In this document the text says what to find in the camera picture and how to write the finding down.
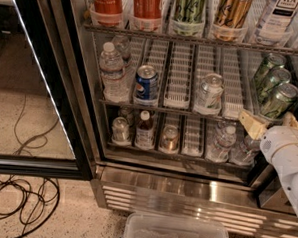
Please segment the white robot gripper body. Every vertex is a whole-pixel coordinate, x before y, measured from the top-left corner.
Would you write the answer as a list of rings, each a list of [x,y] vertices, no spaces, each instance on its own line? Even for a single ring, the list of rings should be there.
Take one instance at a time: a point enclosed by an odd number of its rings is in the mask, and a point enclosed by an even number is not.
[[[274,126],[264,133],[260,149],[277,172],[298,172],[298,130]]]

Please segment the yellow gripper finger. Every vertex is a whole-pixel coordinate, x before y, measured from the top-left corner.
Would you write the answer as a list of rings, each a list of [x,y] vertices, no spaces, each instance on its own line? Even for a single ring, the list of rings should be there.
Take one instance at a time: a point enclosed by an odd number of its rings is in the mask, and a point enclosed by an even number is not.
[[[290,111],[283,115],[283,126],[289,126],[298,130],[298,121]]]
[[[269,125],[265,119],[255,116],[246,109],[239,112],[238,119],[253,140],[260,140]]]

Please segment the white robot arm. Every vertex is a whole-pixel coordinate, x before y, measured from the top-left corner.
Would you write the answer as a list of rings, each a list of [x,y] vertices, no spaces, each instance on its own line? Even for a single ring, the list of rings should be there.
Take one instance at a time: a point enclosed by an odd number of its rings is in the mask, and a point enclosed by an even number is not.
[[[243,109],[238,120],[253,140],[260,141],[261,153],[276,170],[295,215],[298,218],[298,122],[291,112],[281,126],[269,127],[269,121]]]

